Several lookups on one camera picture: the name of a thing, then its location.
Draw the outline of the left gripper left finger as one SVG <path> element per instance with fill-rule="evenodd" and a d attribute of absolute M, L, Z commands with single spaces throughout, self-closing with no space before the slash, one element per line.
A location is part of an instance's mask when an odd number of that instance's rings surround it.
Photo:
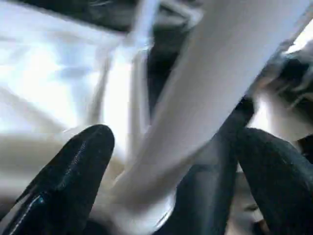
<path fill-rule="evenodd" d="M 36 175 L 0 221 L 2 235 L 80 235 L 114 149 L 112 130 L 86 128 Z"/>

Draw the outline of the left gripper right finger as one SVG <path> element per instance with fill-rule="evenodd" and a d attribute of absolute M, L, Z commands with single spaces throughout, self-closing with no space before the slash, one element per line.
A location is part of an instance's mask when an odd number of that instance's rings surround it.
<path fill-rule="evenodd" d="M 235 140 L 235 156 L 273 235 L 313 233 L 313 165 L 288 141 L 255 128 Z"/>

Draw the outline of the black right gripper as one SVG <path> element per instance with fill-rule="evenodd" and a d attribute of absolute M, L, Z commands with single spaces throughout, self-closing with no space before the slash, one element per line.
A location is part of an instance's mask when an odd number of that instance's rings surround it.
<path fill-rule="evenodd" d="M 267 87 L 281 93 L 304 91 L 313 81 L 313 50 L 282 51 L 269 61 Z"/>

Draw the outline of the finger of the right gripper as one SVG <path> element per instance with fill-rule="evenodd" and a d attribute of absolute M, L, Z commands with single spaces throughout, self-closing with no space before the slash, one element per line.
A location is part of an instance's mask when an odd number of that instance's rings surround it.
<path fill-rule="evenodd" d="M 225 234 L 238 164 L 231 144 L 254 113 L 252 98 L 243 97 L 200 150 L 177 188 L 175 208 L 166 222 L 168 235 Z"/>

